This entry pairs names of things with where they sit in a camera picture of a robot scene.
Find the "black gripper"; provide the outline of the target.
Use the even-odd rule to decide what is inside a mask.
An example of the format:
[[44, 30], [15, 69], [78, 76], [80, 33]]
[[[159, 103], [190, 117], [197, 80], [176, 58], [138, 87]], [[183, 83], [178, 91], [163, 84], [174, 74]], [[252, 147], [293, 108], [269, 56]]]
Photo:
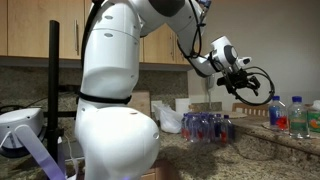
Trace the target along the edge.
[[228, 93], [235, 94], [238, 89], [250, 88], [252, 89], [255, 96], [259, 95], [258, 89], [260, 82], [255, 76], [248, 79], [249, 73], [245, 70], [239, 70], [236, 73], [227, 73], [224, 76], [224, 85]]

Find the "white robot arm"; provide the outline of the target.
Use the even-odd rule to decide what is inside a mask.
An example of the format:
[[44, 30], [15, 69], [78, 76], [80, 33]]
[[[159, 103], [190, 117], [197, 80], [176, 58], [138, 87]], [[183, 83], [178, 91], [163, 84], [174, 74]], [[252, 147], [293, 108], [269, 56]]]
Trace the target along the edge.
[[228, 89], [248, 85], [230, 41], [222, 36], [201, 54], [211, 0], [92, 0], [82, 43], [83, 78], [75, 136], [85, 158], [84, 180], [139, 180], [157, 159], [159, 129], [130, 108], [139, 78], [140, 39], [161, 25], [201, 77], [222, 72]]

